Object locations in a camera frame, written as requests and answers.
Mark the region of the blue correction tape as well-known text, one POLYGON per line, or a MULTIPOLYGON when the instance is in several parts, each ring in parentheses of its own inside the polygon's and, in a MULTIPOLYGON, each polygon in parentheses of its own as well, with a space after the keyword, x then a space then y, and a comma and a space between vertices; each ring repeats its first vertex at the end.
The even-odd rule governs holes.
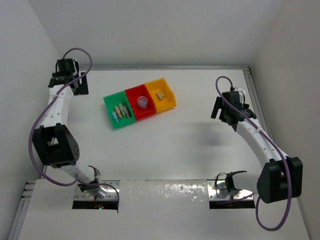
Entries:
POLYGON ((112 114, 112 117, 113 117, 114 121, 115 121, 116 123, 118 123, 118 122, 119 122, 119 119, 118 119, 117 113, 116 113, 115 111, 113 111, 111 114, 112 114))

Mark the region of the pink correction tape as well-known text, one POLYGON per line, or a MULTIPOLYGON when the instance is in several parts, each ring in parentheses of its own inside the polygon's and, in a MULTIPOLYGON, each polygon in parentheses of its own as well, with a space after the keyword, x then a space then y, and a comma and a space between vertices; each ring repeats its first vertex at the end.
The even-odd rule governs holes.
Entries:
POLYGON ((130 111, 129 111, 129 109, 128 109, 127 106, 124 106, 124 107, 123 107, 123 110, 124 110, 125 116, 126 116, 128 119, 132 117, 132 115, 131 115, 131 113, 130 113, 130 111))

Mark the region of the clear tape roll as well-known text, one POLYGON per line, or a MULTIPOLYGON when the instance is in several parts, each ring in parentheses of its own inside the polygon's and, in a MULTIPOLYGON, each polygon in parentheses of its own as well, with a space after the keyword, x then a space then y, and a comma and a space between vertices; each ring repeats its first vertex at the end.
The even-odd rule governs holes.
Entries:
POLYGON ((139 96, 137 98, 137 105, 141 110, 146 110, 148 107, 148 98, 146 96, 139 96))

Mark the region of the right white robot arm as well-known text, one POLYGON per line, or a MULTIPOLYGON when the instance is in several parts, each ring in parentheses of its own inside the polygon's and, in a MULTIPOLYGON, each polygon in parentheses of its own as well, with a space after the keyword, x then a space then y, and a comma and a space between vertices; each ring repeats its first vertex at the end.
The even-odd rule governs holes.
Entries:
POLYGON ((215 100, 211 118, 228 124, 248 144, 257 157, 262 171, 259 175, 245 170, 227 173, 225 189, 248 190, 266 203, 274 203, 302 194, 303 163, 277 148, 261 128, 249 104, 242 103, 242 91, 223 92, 215 100))

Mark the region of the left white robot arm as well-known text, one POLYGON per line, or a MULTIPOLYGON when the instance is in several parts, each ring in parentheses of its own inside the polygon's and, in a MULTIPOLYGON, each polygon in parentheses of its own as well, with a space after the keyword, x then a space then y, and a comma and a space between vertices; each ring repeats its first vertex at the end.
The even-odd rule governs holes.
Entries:
POLYGON ((94 195, 99 188, 100 173, 80 160, 80 148, 67 127, 71 101, 82 76, 75 59, 57 60, 49 81, 49 99, 44 112, 31 128, 29 151, 35 150, 41 163, 66 172, 80 190, 94 195))

